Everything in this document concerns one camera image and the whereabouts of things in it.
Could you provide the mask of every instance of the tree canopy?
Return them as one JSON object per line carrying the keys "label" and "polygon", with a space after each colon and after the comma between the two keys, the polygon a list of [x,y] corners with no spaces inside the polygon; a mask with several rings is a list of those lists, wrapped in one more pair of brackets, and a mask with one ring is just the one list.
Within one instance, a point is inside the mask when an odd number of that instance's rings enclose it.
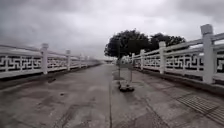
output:
{"label": "tree canopy", "polygon": [[167,46],[184,43],[185,39],[180,36],[169,36],[157,33],[148,37],[136,30],[126,30],[113,35],[106,45],[106,56],[121,58],[130,56],[132,53],[139,54],[141,49],[153,51],[159,48],[159,42],[165,41]]}

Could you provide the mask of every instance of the paved ground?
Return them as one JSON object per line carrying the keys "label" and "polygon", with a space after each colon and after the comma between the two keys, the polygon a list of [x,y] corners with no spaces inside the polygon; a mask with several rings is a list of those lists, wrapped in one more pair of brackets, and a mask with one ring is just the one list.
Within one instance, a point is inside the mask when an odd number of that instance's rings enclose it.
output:
{"label": "paved ground", "polygon": [[[122,77],[127,73],[122,70]],[[117,90],[101,65],[0,93],[0,128],[221,128],[224,100],[133,72],[133,93]]]}

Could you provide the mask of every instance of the railing top rail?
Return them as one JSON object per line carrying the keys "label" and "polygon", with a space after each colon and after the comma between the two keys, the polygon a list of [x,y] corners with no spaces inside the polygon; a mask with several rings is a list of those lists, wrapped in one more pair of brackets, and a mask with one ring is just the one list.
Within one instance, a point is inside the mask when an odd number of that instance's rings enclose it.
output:
{"label": "railing top rail", "polygon": [[7,55],[20,55],[20,56],[42,56],[40,53],[32,53],[32,52],[21,52],[21,51],[6,51],[1,50],[0,54],[7,54]]}
{"label": "railing top rail", "polygon": [[30,51],[37,51],[37,52],[40,51],[40,49],[34,48],[34,47],[18,45],[18,44],[3,44],[2,42],[0,42],[0,47],[14,48],[14,49],[23,49],[23,50],[30,50]]}
{"label": "railing top rail", "polygon": [[151,55],[151,54],[154,54],[154,53],[157,53],[157,52],[159,52],[159,49],[157,49],[157,50],[153,50],[153,51],[151,51],[151,52],[146,52],[146,53],[144,53],[143,55]]}
{"label": "railing top rail", "polygon": [[203,48],[200,47],[200,48],[194,48],[194,49],[186,49],[186,50],[179,50],[179,51],[173,51],[173,52],[169,52],[169,53],[164,53],[165,56],[169,56],[169,55],[178,55],[178,54],[186,54],[186,53],[200,53],[203,51]]}
{"label": "railing top rail", "polygon": [[217,44],[213,46],[214,50],[223,50],[224,49],[224,44]]}
{"label": "railing top rail", "polygon": [[224,39],[224,33],[216,34],[212,37],[213,41],[219,41]]}
{"label": "railing top rail", "polygon": [[183,47],[188,47],[188,46],[192,46],[192,45],[198,45],[198,44],[202,44],[202,39],[193,40],[193,41],[189,41],[189,42],[185,42],[185,43],[169,46],[169,47],[165,48],[165,51],[178,49],[178,48],[183,48]]}

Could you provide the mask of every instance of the overcast sky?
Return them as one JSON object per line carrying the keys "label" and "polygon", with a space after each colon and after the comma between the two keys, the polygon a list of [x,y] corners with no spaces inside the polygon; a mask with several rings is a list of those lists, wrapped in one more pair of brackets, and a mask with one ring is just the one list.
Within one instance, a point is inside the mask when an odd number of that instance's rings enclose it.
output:
{"label": "overcast sky", "polygon": [[104,58],[109,38],[125,29],[187,40],[200,26],[224,30],[224,0],[0,0],[0,41]]}

